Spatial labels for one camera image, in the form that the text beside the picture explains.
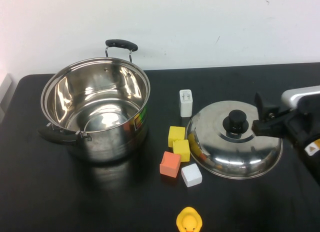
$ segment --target pot rim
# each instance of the pot rim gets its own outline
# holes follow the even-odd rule
[[[144,84],[146,86],[146,90],[147,90],[147,93],[146,93],[146,97],[144,99],[144,102],[141,106],[141,108],[139,109],[139,111],[137,113],[135,113],[133,116],[131,116],[129,119],[127,119],[125,122],[121,123],[121,124],[117,124],[116,126],[114,127],[111,127],[111,128],[106,128],[106,129],[103,129],[103,130],[96,130],[96,131],[82,131],[82,130],[78,130],[80,131],[81,133],[99,133],[99,132],[104,132],[104,131],[108,131],[108,130],[112,130],[114,128],[117,128],[117,127],[120,127],[122,125],[124,125],[125,123],[127,123],[128,121],[132,120],[133,118],[135,118],[138,114],[140,114],[143,109],[146,107],[146,104],[149,100],[149,97],[150,97],[150,81],[146,75],[146,73],[140,68],[138,67],[137,65],[135,65],[134,63],[132,62],[129,62],[125,59],[121,59],[121,58],[113,58],[113,57],[94,57],[94,58],[89,58],[89,59],[84,59],[84,60],[81,60],[81,61],[78,61],[78,62],[75,62],[65,68],[63,68],[62,70],[60,70],[58,73],[56,73],[55,75],[53,75],[49,81],[45,84],[43,90],[42,90],[42,93],[41,93],[41,99],[40,99],[40,104],[41,104],[41,110],[42,110],[42,113],[44,114],[44,116],[55,126],[63,129],[64,131],[67,131],[67,132],[70,132],[70,133],[76,133],[77,131],[76,130],[72,130],[72,129],[68,129],[68,128],[65,128],[65,127],[62,127],[61,125],[59,125],[55,120],[53,120],[51,118],[51,116],[49,116],[49,113],[47,111],[47,105],[45,104],[45,95],[47,94],[49,88],[51,86],[55,86],[60,80],[61,78],[63,78],[64,76],[66,76],[68,73],[72,72],[74,69],[77,69],[77,67],[79,66],[89,66],[90,64],[87,64],[87,63],[93,63],[93,62],[98,62],[98,61],[104,61],[104,62],[110,62],[112,61],[113,63],[124,63],[126,65],[129,65],[133,68],[135,68],[137,70],[137,72],[139,72],[138,74],[141,76],[141,78],[144,80]]]

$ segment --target pot lid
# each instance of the pot lid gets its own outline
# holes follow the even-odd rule
[[[208,171],[230,179],[248,179],[270,171],[279,161],[282,140],[255,136],[257,108],[220,101],[198,112],[186,128],[193,158]]]

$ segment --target white power adapter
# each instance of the white power adapter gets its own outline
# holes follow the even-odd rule
[[[191,117],[192,116],[192,93],[190,89],[182,89],[180,94],[180,116],[181,117]]]

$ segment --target lid knob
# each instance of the lid knob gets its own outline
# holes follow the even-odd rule
[[[222,125],[227,132],[233,134],[243,134],[249,128],[246,113],[239,109],[232,110]]]

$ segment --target orange cube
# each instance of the orange cube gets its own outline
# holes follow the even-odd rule
[[[160,164],[160,174],[176,178],[180,163],[181,156],[179,154],[165,151]]]

